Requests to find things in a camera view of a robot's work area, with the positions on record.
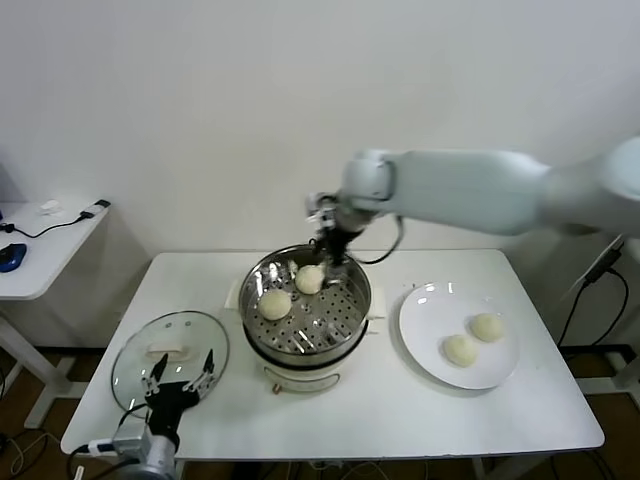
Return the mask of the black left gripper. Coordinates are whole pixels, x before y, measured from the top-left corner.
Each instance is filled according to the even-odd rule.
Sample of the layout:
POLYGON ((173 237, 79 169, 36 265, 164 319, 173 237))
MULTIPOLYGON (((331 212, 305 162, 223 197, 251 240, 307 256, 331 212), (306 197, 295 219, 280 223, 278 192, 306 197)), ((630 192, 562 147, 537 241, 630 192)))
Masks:
POLYGON ((214 383, 214 352, 209 350, 201 373, 190 382, 160 384, 168 364, 165 353, 142 378, 145 401, 151 413, 148 425, 153 435, 178 439, 178 427, 183 413, 197 405, 197 393, 208 393, 214 383))

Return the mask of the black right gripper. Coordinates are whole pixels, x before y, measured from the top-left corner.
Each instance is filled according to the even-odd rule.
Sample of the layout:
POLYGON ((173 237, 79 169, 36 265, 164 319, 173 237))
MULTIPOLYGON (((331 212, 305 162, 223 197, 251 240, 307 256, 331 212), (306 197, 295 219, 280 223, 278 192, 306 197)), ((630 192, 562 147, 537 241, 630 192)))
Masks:
POLYGON ((344 260, 349 244, 361 235, 360 231, 347 231, 339 227, 322 227, 311 239, 314 264, 324 270, 324 288, 340 285, 347 278, 344 260))

